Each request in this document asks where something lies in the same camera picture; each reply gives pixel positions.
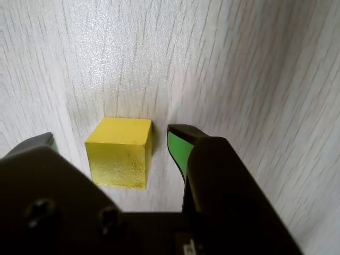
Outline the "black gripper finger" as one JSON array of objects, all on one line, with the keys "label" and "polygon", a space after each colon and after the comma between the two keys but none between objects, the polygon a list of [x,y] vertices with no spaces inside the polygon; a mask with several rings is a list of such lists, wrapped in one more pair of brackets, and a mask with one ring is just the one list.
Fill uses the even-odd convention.
[{"label": "black gripper finger", "polygon": [[50,132],[1,159],[1,254],[137,254],[120,210],[64,159]]},{"label": "black gripper finger", "polygon": [[301,250],[227,139],[187,124],[167,127],[200,254],[300,254]]}]

